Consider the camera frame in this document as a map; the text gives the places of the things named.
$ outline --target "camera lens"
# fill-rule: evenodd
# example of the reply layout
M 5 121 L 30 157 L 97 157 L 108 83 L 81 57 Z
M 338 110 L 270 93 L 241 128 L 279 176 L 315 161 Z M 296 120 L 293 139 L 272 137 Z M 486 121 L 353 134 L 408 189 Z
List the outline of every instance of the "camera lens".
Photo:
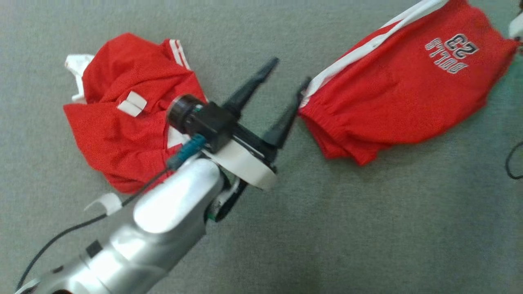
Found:
M 179 132 L 188 133 L 190 124 L 189 115 L 203 102 L 193 95 L 181 95 L 176 97 L 167 109 L 167 122 Z

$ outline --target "black cable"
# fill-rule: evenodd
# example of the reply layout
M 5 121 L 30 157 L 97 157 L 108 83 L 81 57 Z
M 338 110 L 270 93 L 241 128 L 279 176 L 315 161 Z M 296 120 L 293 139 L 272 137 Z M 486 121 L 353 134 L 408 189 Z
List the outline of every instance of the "black cable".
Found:
M 136 199 L 136 197 L 140 196 L 145 190 L 147 190 L 147 188 L 149 188 L 154 182 L 156 182 L 160 177 L 162 177 L 165 173 L 167 173 L 167 171 L 169 171 L 169 168 L 166 168 L 164 169 L 163 171 L 161 171 L 159 174 L 157 174 L 156 176 L 154 176 L 151 180 L 149 180 L 149 182 L 145 183 L 145 185 L 143 185 L 142 188 L 140 188 L 140 190 L 138 190 L 136 193 L 134 193 L 131 197 L 129 197 L 127 200 L 125 200 L 123 203 L 122 203 L 122 207 L 125 207 L 126 205 L 128 205 L 129 203 L 131 203 L 133 200 Z M 27 275 L 29 274 L 29 272 L 31 271 L 32 267 L 35 265 L 36 261 L 42 256 L 42 254 L 44 254 L 44 252 L 49 248 L 51 247 L 51 245 L 56 242 L 58 239 L 60 239 L 61 237 L 67 235 L 68 233 L 71 233 L 73 231 L 76 231 L 78 229 L 81 229 L 81 228 L 84 228 L 90 224 L 93 224 L 95 222 L 98 222 L 98 221 L 101 221 L 102 219 L 106 218 L 107 217 L 107 214 L 102 214 L 100 216 L 97 216 L 91 220 L 88 220 L 86 222 L 83 222 L 81 224 L 77 224 L 73 227 L 70 227 L 68 228 L 67 230 L 61 232 L 60 234 L 56 235 L 54 238 L 52 238 L 49 242 L 47 242 L 47 244 L 35 255 L 35 257 L 31 260 L 31 262 L 29 263 L 29 265 L 26 267 L 26 270 L 24 271 L 24 273 L 22 274 L 22 277 L 20 278 L 20 281 L 18 282 L 18 285 L 16 286 L 16 291 L 18 291 L 23 285 L 24 285 L 24 281 L 26 280 L 27 278 Z
M 510 171 L 510 159 L 512 159 L 512 155 L 514 154 L 514 152 L 516 152 L 516 150 L 523 146 L 523 142 L 519 142 L 518 144 L 516 144 L 516 146 L 514 146 L 514 148 L 512 148 L 512 150 L 510 151 L 510 153 L 508 154 L 507 156 L 507 160 L 505 161 L 505 170 L 507 171 L 507 175 L 509 177 L 511 177 L 512 179 L 522 179 L 523 178 L 523 175 L 519 175 L 519 176 L 515 176 L 511 171 Z

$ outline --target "red fabric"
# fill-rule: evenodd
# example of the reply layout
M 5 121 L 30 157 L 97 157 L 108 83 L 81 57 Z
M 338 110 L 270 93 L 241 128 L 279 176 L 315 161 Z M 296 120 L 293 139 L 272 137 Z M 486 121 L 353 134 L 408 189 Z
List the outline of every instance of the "red fabric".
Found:
M 394 25 L 374 32 L 346 54 Z M 431 58 L 438 49 L 427 50 L 426 45 L 436 38 L 444 44 L 457 34 L 479 50 L 456 58 L 468 67 L 452 74 L 435 64 L 445 53 Z M 478 111 L 517 47 L 479 9 L 465 0 L 450 0 L 343 69 L 311 96 L 300 114 L 327 158 L 352 156 L 365 165 L 380 150 L 430 139 Z M 455 51 L 443 49 L 455 58 Z
M 180 145 L 167 148 L 166 109 L 182 94 L 205 101 L 194 72 L 160 45 L 126 33 L 108 41 L 83 75 L 87 104 L 64 111 L 88 164 L 122 193 L 134 193 L 165 169 Z M 147 100 L 136 117 L 117 106 L 134 91 Z

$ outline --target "gray carpet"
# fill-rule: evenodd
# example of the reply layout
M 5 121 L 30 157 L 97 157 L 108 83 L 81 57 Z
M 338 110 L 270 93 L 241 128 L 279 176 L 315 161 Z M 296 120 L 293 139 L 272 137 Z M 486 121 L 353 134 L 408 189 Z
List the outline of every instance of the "gray carpet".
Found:
M 95 53 L 126 31 L 154 42 L 177 38 L 216 101 L 278 56 L 243 119 L 260 134 L 305 76 L 415 2 L 1 0 L 0 293 L 13 292 L 51 236 L 98 214 L 82 210 L 111 191 L 85 163 L 62 111 L 76 93 L 63 67 L 67 54 Z M 516 2 L 472 4 L 506 34 Z M 483 110 L 429 142 L 382 152 L 364 168 L 325 160 L 298 121 L 278 160 L 275 189 L 249 188 L 151 293 L 521 293 L 523 182 L 509 179 L 503 165 L 523 140 L 522 78 L 518 57 Z M 62 239 L 29 278 L 108 234 L 123 214 Z

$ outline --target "silver robotic arm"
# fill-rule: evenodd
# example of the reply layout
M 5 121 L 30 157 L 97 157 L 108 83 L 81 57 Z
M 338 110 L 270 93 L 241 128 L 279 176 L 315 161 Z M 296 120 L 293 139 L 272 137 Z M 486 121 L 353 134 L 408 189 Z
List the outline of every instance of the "silver robotic arm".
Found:
M 277 150 L 283 147 L 310 79 L 262 139 L 237 121 L 277 62 L 267 63 L 222 107 L 203 105 L 190 95 L 174 100 L 167 121 L 193 139 L 202 139 L 202 146 L 170 159 L 167 165 L 177 172 L 143 195 L 109 238 L 93 242 L 78 257 L 15 294 L 147 293 L 205 235 L 208 220 L 218 222 L 227 215 L 248 184 L 269 189 L 276 179 Z M 233 182 L 224 171 L 234 175 Z

